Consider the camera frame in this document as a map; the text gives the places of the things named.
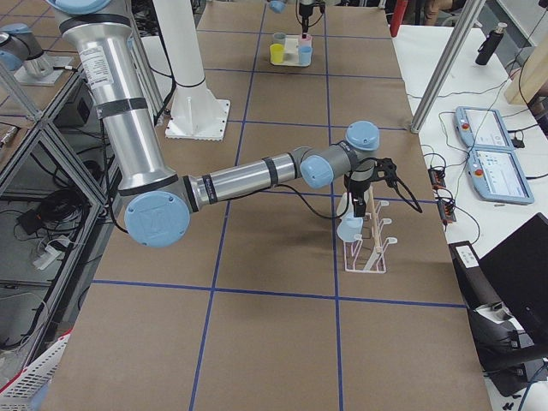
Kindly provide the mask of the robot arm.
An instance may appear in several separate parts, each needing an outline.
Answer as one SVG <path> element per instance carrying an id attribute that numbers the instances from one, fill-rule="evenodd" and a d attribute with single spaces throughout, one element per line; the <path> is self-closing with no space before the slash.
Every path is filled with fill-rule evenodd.
<path id="1" fill-rule="evenodd" d="M 271 11 L 277 14 L 281 14 L 286 9 L 288 2 L 286 0 L 268 0 L 267 4 Z M 325 1 L 295 1 L 295 17 L 301 26 L 301 37 L 303 39 L 305 39 L 309 34 L 309 29 L 315 26 L 325 16 L 325 9 Z M 315 10 L 319 12 L 319 17 L 316 21 L 311 22 Z"/>
<path id="2" fill-rule="evenodd" d="M 129 235 L 148 247 L 167 247 L 186 233 L 190 216 L 206 205 L 232 200 L 303 179 L 322 188 L 339 176 L 371 177 L 378 128 L 351 124 L 342 141 L 323 151 L 299 147 L 274 157 L 200 177 L 179 176 L 164 161 L 148 103 L 128 47 L 130 8 L 124 1 L 55 1 L 60 32 L 79 53 L 98 118 L 104 122 L 128 198 Z M 206 85 L 192 8 L 187 1 L 154 4 L 176 92 L 169 134 L 203 140 L 223 138 L 229 102 Z"/>

